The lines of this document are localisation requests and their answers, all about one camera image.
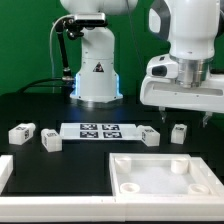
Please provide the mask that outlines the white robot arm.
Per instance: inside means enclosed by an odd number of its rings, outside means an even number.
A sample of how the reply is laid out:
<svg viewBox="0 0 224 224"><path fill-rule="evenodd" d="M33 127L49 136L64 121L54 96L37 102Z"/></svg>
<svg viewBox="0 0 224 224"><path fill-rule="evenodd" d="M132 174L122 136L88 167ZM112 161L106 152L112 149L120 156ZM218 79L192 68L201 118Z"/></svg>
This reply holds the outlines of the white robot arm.
<svg viewBox="0 0 224 224"><path fill-rule="evenodd" d="M72 97L88 104L119 96L113 71L114 36L108 15L126 14L138 0L60 0L69 12L66 29L82 35L82 65ZM224 34L224 0L154 0L149 30L170 43L167 54L152 58L140 90L144 105L203 111L209 119L224 113L224 74L213 74L214 42Z"/></svg>

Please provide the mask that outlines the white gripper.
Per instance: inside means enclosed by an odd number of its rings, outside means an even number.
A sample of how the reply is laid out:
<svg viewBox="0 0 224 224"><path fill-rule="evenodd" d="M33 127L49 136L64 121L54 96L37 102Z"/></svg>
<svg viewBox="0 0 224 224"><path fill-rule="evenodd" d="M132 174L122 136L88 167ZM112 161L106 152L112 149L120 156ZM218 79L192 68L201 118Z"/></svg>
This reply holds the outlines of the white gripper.
<svg viewBox="0 0 224 224"><path fill-rule="evenodd" d="M187 60L169 54L152 58L141 85L141 102L158 106L163 123L166 108L204 111L205 128L212 112L224 113L224 74L211 74L209 63L209 59Z"/></svg>

